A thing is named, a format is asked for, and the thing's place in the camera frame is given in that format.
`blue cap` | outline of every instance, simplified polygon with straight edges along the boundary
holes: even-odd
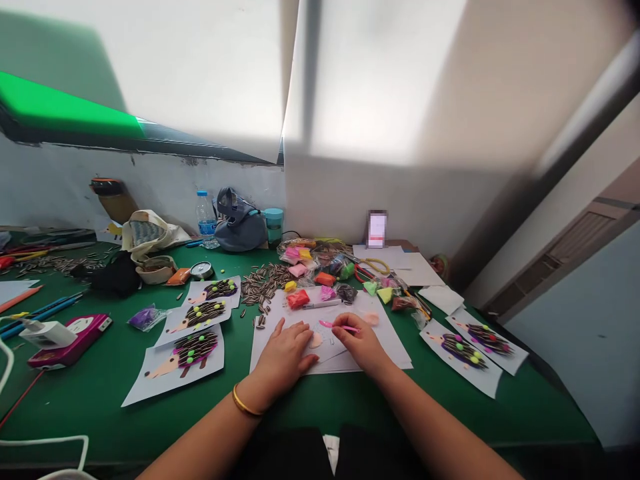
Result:
[[[280,220],[285,216],[282,209],[264,209],[262,212],[265,214],[265,218],[269,220]]]

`hand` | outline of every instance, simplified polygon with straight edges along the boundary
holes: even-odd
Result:
[[[340,325],[360,329],[352,333]],[[354,313],[342,313],[336,317],[331,329],[333,334],[349,350],[351,356],[365,373],[376,378],[394,364],[378,341],[371,326]]]
[[[252,409],[268,410],[318,361],[317,355],[302,358],[302,352],[313,336],[309,325],[298,322],[282,330],[284,324],[283,317],[262,350],[255,369],[238,385],[238,396]]]

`bracelet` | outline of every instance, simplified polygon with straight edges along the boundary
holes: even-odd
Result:
[[[235,391],[238,385],[239,383],[236,383],[233,386],[233,402],[235,403],[235,406],[238,407],[238,410],[240,410],[242,413],[246,413],[247,415],[250,415],[252,417],[262,417],[262,415],[264,415],[264,412],[256,412],[255,410],[251,410],[248,406],[242,403],[240,398],[238,398],[238,394]]]

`canvas bag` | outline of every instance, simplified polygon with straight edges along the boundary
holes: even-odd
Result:
[[[131,252],[134,262],[146,259],[146,254],[191,240],[182,227],[167,223],[153,210],[138,210],[122,225],[122,250]]]
[[[216,208],[227,217],[215,227],[215,238],[224,250],[248,251],[267,241],[267,226],[262,213],[233,188],[220,189]]]

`phone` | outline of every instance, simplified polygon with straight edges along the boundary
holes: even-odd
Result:
[[[387,211],[369,210],[367,248],[384,248],[387,238]]]

